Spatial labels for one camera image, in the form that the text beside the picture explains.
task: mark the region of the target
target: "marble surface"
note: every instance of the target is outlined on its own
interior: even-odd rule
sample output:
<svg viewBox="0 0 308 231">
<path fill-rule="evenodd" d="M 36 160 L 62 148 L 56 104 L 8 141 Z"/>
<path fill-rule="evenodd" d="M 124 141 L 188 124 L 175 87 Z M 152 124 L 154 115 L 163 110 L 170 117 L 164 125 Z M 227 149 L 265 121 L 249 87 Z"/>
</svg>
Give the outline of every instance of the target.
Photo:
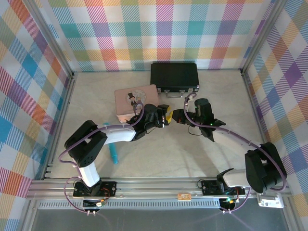
<svg viewBox="0 0 308 231">
<path fill-rule="evenodd" d="M 227 123 L 248 139 L 261 142 L 251 104 L 239 71 L 199 71 L 198 98 L 208 98 L 215 118 Z M 65 141 L 86 120 L 96 124 L 119 124 L 114 91 L 150 84 L 150 72 L 79 73 L 65 117 L 56 157 Z M 168 99 L 160 94 L 161 104 L 172 109 L 183 107 L 183 98 Z M 190 128 L 199 133 L 199 129 Z M 113 164 L 107 146 L 95 160 L 101 177 L 214 177 L 230 168 L 244 168 L 244 156 L 188 133 L 188 126 L 172 121 L 134 142 L 116 143 L 118 164 Z M 51 177 L 71 177 L 77 172 L 55 159 Z"/>
</svg>

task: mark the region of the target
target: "teal marker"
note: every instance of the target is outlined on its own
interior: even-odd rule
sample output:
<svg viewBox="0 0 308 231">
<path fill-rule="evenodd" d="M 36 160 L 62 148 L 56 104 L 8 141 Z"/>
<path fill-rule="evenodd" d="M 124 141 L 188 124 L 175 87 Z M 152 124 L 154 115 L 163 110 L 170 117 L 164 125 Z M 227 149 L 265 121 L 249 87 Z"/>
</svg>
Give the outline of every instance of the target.
<svg viewBox="0 0 308 231">
<path fill-rule="evenodd" d="M 111 159 L 113 160 L 114 164 L 117 164 L 119 161 L 117 159 L 117 151 L 116 151 L 116 145 L 114 143 L 109 143 L 108 148 L 110 151 Z"/>
</svg>

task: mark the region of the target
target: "pink tin box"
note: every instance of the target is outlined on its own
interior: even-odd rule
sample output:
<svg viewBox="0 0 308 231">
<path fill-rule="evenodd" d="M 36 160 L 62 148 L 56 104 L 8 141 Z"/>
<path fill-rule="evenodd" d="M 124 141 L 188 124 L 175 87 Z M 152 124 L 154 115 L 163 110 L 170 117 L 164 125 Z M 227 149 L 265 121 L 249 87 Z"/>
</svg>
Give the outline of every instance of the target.
<svg viewBox="0 0 308 231">
<path fill-rule="evenodd" d="M 152 84 L 149 86 L 127 88 L 115 91 L 115 110 L 121 123 L 125 123 L 135 115 L 134 108 L 136 107 L 138 101 L 141 101 L 143 105 L 151 103 L 158 106 L 159 101 L 156 85 Z M 136 112 L 139 113 L 141 108 L 142 106 L 138 105 Z"/>
</svg>

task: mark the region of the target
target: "colorful checkered pattern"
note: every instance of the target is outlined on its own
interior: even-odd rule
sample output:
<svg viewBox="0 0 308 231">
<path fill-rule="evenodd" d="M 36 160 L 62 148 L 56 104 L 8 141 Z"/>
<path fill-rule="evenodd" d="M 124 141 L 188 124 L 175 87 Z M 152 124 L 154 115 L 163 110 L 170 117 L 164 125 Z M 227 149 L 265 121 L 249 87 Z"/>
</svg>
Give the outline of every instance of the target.
<svg viewBox="0 0 308 231">
<path fill-rule="evenodd" d="M 243 68 L 243 66 L 244 66 L 244 64 L 245 64 L 245 62 L 246 62 L 246 60 L 247 60 L 247 58 L 248 58 L 248 56 L 249 56 L 249 54 L 250 54 L 252 48 L 254 47 L 254 45 L 255 45 L 255 43 L 256 43 L 258 37 L 259 37 L 259 34 L 260 34 L 260 32 L 262 31 L 263 26 L 265 25 L 266 20 L 267 20 L 267 19 L 269 18 L 269 16 L 270 16 L 270 13 L 271 13 L 271 11 L 272 11 L 272 9 L 273 9 L 273 6 L 274 6 L 275 2 L 276 2 L 276 0 L 271 0 L 271 1 L 270 1 L 270 4 L 269 4 L 269 6 L 268 6 L 268 8 L 267 8 L 267 10 L 266 10 L 266 12 L 265 12 L 265 14 L 263 15 L 263 18 L 262 18 L 262 20 L 261 20 L 261 22 L 260 22 L 260 24 L 259 24 L 257 30 L 255 31 L 255 34 L 254 34 L 253 38 L 251 39 L 251 41 L 250 41 L 250 43 L 249 43 L 249 46 L 248 46 L 248 48 L 247 48 L 247 50 L 246 50 L 246 53 L 245 53 L 245 55 L 244 55 L 244 58 L 243 58 L 243 60 L 242 60 L 242 62 L 241 62 L 240 69 Z"/>
<path fill-rule="evenodd" d="M 16 230 L 68 83 L 22 0 L 0 6 L 0 231 Z"/>
<path fill-rule="evenodd" d="M 289 0 L 249 69 L 267 140 L 279 150 L 308 230 L 308 1 Z"/>
<path fill-rule="evenodd" d="M 257 25 L 253 25 L 262 19 L 262 9 L 266 9 L 269 1 L 44 3 L 37 0 L 74 70 L 118 71 L 149 70 L 157 60 L 195 61 L 199 69 L 238 69 L 249 44 L 248 35 L 255 34 Z"/>
</svg>

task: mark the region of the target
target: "black briefcase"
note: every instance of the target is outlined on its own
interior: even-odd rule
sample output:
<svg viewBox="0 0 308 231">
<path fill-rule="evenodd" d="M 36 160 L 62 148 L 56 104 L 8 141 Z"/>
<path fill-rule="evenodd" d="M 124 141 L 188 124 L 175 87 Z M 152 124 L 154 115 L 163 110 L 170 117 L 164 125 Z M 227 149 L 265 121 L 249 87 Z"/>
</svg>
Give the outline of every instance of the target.
<svg viewBox="0 0 308 231">
<path fill-rule="evenodd" d="M 151 64 L 151 84 L 155 84 L 158 93 L 165 92 L 167 97 L 182 97 L 183 93 L 197 92 L 199 78 L 194 63 L 153 63 Z M 170 96 L 170 92 L 179 92 Z"/>
</svg>

